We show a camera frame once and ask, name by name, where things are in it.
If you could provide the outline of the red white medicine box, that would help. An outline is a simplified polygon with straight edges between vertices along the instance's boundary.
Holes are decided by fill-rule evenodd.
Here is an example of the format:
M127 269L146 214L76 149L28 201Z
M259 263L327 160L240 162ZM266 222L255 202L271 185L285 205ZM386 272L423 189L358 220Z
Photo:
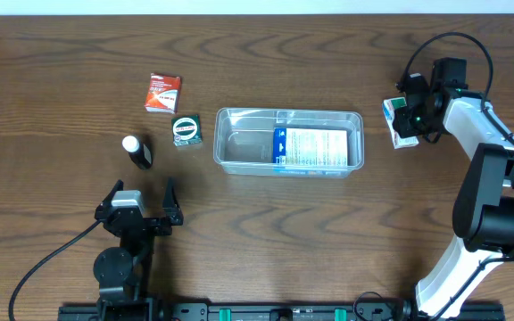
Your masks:
M152 73L145 99L145 109L149 112L175 114L182 84L181 77Z

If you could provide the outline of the blue fever patch box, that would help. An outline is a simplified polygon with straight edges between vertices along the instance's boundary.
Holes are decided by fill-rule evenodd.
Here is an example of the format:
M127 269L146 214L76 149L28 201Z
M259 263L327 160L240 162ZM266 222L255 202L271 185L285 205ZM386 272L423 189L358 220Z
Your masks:
M307 169L348 166L345 130L275 128L272 162Z

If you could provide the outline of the black bottle white cap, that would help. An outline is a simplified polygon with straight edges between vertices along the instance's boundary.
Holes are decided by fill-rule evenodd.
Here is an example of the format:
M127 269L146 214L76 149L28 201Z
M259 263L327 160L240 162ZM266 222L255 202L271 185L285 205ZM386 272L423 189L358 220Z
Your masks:
M153 165L153 157L150 149L136 136L125 136L122 139L122 147L128 153L129 158L142 170L147 170Z

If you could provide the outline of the white green medicine box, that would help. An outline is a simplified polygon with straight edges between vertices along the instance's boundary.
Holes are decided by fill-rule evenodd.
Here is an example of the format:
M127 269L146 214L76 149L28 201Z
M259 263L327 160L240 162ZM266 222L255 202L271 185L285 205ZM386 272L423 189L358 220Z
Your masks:
M392 143L394 149L414 147L419 144L417 137L401 138L398 132L393 127L394 112L402 107L406 107L406 100L403 97L396 97L392 99L386 99L382 103L383 113L385 115L385 121L389 127Z

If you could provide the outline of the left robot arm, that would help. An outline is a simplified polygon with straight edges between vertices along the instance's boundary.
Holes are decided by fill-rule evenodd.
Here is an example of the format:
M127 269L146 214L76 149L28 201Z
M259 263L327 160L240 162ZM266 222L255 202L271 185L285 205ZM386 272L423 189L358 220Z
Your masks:
M100 321L163 320L163 304L147 293L153 262L154 239L172 234L184 222L172 179L167 181L163 213L146 218L140 191L124 190L118 181L95 210L95 220L120 239L120 245L102 251L93 266L99 283L96 303Z

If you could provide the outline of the green Zam-Buk box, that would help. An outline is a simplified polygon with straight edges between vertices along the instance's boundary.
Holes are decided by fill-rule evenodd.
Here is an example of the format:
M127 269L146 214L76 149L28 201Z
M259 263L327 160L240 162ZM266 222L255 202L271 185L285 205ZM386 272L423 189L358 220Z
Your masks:
M176 146L200 144L203 141L198 115L177 117L171 122L173 143Z

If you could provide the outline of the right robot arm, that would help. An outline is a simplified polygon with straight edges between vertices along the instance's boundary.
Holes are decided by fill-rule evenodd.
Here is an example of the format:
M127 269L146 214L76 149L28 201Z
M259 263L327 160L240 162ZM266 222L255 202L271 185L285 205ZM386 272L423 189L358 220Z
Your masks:
M466 298L500 265L514 262L514 134L494 113L486 93L469 90L467 63L442 58L432 77L403 72L393 107L401 138L436 143L456 138L470 159L452 210L454 237L432 271L415 286L419 319L459 316Z

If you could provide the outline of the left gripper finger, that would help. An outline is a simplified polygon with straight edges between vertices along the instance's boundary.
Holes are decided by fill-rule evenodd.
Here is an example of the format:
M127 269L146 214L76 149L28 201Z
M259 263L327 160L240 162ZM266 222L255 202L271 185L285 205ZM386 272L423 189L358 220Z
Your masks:
M104 209L108 209L112 206L112 199L118 191L123 190L124 183L122 180L118 180L113 186L112 190L107 194L107 196L101 201L100 207Z
M169 177L165 188L164 198L162 201L162 208L167 217L179 217L180 206L178 204L177 196L175 195L173 178Z

